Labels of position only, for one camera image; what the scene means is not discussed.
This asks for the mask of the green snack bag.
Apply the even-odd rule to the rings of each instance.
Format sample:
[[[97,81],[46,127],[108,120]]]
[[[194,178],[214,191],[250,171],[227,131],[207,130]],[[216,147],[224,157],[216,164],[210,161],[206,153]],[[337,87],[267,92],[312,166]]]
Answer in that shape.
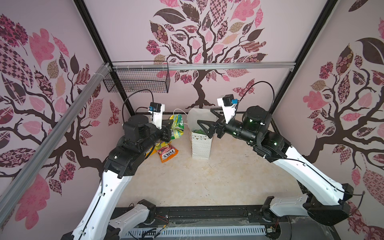
[[[200,134],[200,135],[207,135],[207,134],[205,133],[205,131],[203,131],[203,130],[201,130],[201,129],[193,130],[193,133],[195,133],[195,134]]]

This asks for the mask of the green yellow candy bag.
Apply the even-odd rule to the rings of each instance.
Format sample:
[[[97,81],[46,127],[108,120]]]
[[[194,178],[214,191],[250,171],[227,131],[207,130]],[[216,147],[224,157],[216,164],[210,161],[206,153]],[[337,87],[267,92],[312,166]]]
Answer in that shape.
[[[184,120],[181,114],[171,115],[173,121],[171,126],[171,140],[179,139],[184,134]]]

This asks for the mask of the white patterned paper bag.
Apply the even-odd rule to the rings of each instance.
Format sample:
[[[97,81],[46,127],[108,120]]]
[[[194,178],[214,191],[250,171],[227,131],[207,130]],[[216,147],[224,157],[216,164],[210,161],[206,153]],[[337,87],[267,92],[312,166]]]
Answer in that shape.
[[[208,160],[210,158],[213,139],[209,139],[207,135],[195,134],[193,133],[193,130],[201,129],[197,123],[198,120],[215,122],[217,117],[215,117],[208,109],[193,108],[188,113],[185,113],[181,109],[174,109],[173,114],[176,112],[183,113],[186,116],[185,124],[187,124],[190,134],[192,144],[192,158]]]

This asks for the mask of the orange pink snack bag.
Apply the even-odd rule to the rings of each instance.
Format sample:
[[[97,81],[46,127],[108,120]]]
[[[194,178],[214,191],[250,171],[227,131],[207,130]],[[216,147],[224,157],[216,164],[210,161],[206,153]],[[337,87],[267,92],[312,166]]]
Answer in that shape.
[[[179,150],[177,150],[170,143],[166,142],[161,142],[160,144],[156,145],[155,150],[160,157],[161,163],[169,161],[179,153]]]

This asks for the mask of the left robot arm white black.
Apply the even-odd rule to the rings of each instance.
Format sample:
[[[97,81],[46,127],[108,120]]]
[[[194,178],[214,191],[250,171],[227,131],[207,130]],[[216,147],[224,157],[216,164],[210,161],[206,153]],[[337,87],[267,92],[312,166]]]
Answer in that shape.
[[[113,217],[117,203],[156,143],[171,139],[173,120],[135,115],[123,123],[124,136],[104,162],[100,185],[78,226],[63,240],[121,240],[139,224],[154,220],[156,206],[146,200],[126,213]]]

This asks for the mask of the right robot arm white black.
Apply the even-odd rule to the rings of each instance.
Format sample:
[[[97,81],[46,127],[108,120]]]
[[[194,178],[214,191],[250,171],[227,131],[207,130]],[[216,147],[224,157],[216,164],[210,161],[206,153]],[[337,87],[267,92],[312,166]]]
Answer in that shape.
[[[197,121],[209,138],[229,134],[246,142],[260,157],[285,170],[307,189],[307,193],[298,197],[267,197],[260,213],[265,221],[304,216],[322,225],[333,226],[352,215],[348,200],[353,196],[354,188],[332,180],[283,136],[269,131],[272,115],[268,111],[260,106],[249,107],[241,121],[235,119],[235,106],[212,108],[210,111],[217,117],[215,122]]]

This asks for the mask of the aluminium rail back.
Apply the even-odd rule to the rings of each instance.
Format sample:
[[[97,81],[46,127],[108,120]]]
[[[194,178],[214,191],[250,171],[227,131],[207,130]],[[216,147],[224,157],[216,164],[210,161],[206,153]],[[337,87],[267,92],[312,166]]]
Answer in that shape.
[[[260,63],[221,63],[221,64],[176,64],[161,63],[158,65],[117,65],[114,64],[114,70],[169,70],[169,71],[184,71],[184,70],[230,70],[230,69],[294,69],[294,62],[260,62]]]

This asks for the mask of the aluminium rail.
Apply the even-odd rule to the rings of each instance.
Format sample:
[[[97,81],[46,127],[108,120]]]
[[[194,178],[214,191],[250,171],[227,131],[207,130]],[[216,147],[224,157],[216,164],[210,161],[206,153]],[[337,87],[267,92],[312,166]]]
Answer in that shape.
[[[103,63],[98,68],[91,77],[91,82],[83,88],[83,91],[55,125],[53,131],[47,136],[43,143],[40,144],[32,158],[25,164],[20,173],[4,191],[1,196],[1,224],[3,224],[11,214],[12,210],[18,204],[18,201],[35,179],[44,163],[49,159],[49,156],[54,151],[55,147],[64,137],[68,128],[75,121],[75,118],[79,115],[81,109],[86,105],[94,90],[103,81],[110,70],[110,63]]]
[[[294,69],[294,62],[260,62],[260,63],[221,63],[221,64],[176,64],[161,63],[158,65],[117,65],[114,64],[114,70],[169,70],[169,71],[184,71],[184,70],[230,70],[230,69]]]

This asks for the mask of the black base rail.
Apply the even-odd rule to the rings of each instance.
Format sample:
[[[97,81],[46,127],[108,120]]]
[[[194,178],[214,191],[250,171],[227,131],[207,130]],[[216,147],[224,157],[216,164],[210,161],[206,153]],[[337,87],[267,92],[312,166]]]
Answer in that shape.
[[[273,225],[275,223],[289,223],[293,216],[280,217],[272,222],[262,218],[261,205],[240,206],[195,206],[195,207],[159,207],[150,212],[149,220],[135,224],[135,227],[155,227],[161,224],[192,224],[204,220],[245,220],[246,223]]]

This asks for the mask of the aluminium rail left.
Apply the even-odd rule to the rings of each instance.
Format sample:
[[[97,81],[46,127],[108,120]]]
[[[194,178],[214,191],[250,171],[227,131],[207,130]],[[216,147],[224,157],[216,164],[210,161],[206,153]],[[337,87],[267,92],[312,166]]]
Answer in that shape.
[[[83,88],[83,91],[55,125],[53,131],[47,136],[43,143],[40,144],[32,158],[25,164],[20,173],[4,191],[1,196],[1,224],[3,224],[11,214],[12,210],[18,204],[18,201],[35,179],[44,163],[49,159],[49,156],[54,151],[55,147],[64,137],[68,128],[75,121],[75,118],[79,115],[81,109],[86,105],[94,90],[103,81],[110,70],[110,63],[103,63],[98,68],[91,77],[91,82]]]

